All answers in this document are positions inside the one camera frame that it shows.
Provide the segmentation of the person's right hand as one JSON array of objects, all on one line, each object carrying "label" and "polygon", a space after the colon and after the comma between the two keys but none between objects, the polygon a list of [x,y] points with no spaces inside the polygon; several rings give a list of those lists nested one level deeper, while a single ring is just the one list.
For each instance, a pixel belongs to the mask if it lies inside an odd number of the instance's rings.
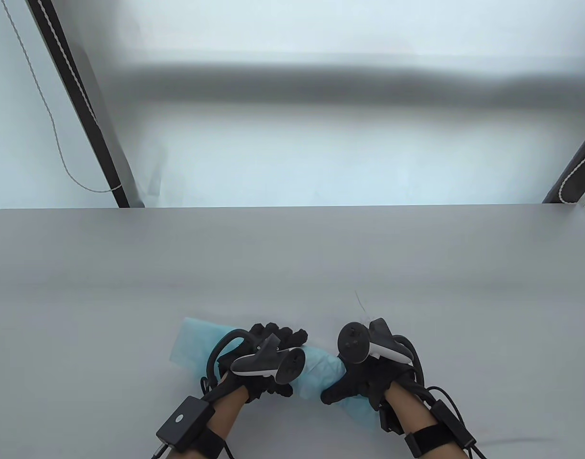
[{"label": "person's right hand", "polygon": [[387,358],[369,357],[361,363],[350,363],[343,359],[345,373],[333,385],[321,392],[323,404],[331,405],[353,396],[366,398],[374,411],[378,411],[385,400],[385,393],[394,381],[417,381],[418,370],[412,365]]}]

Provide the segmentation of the person's left hand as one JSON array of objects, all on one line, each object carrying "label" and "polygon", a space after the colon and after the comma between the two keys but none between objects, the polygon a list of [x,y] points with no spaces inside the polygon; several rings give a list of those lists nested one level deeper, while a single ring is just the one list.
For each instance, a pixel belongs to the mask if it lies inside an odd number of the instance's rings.
[{"label": "person's left hand", "polygon": [[251,341],[243,340],[218,358],[220,376],[232,377],[236,385],[247,390],[247,404],[264,393],[292,396],[291,384],[305,368],[303,345],[308,339],[307,332],[268,323],[255,324],[248,334]]}]

